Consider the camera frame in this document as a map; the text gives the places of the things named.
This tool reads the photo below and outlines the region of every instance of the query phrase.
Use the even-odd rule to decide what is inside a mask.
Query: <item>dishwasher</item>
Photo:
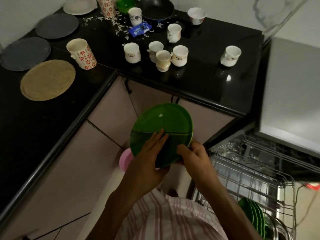
[[[252,131],[213,146],[209,156],[230,195],[237,202],[249,198],[262,209],[266,239],[296,239],[297,185],[320,178],[317,158]],[[214,214],[197,188],[192,199]]]

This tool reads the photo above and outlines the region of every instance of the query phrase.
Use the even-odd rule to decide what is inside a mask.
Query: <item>dark gray plate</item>
[[[59,39],[73,33],[79,26],[79,20],[66,13],[56,13],[40,20],[35,27],[38,36],[45,39]]]
[[[39,37],[17,40],[2,52],[0,64],[10,71],[25,71],[43,62],[50,54],[51,45]]]

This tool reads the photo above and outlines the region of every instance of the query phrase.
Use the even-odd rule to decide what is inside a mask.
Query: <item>dishwasher rack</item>
[[[298,168],[320,179],[320,167],[313,163],[317,160],[252,133],[214,146],[209,152],[219,180],[230,195],[237,202],[243,197],[255,201],[266,215],[284,222],[295,239],[297,186],[285,169]],[[214,213],[197,189],[193,200]]]

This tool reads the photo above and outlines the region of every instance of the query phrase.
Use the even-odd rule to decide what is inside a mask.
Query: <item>pink striped shirt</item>
[[[228,240],[215,215],[198,203],[154,189],[133,206],[115,240]]]

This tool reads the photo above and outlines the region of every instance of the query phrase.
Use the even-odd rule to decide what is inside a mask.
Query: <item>black bowl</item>
[[[169,0],[140,0],[138,7],[146,19],[161,22],[172,17],[174,5]]]

